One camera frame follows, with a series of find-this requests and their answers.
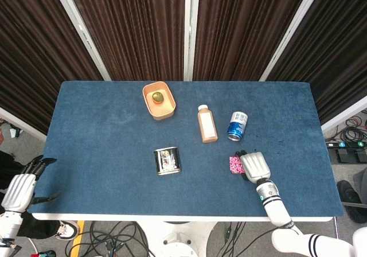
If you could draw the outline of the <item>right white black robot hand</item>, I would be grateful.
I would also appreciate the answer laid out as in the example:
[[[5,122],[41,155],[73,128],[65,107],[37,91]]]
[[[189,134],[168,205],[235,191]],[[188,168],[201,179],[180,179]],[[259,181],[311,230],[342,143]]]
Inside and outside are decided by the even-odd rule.
[[[258,180],[270,178],[269,166],[261,152],[247,153],[242,150],[237,151],[235,155],[240,159],[244,169],[244,173],[240,174],[243,180],[256,184]]]

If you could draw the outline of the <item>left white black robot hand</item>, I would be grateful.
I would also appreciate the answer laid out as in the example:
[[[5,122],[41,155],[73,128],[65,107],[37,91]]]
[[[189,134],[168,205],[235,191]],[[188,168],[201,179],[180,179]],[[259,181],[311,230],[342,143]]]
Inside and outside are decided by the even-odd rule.
[[[37,181],[45,168],[56,161],[55,158],[44,158],[43,155],[39,155],[33,158],[20,174],[15,175],[1,203],[5,212],[24,213],[30,205],[52,202],[57,199],[61,193],[48,197],[34,196]]]

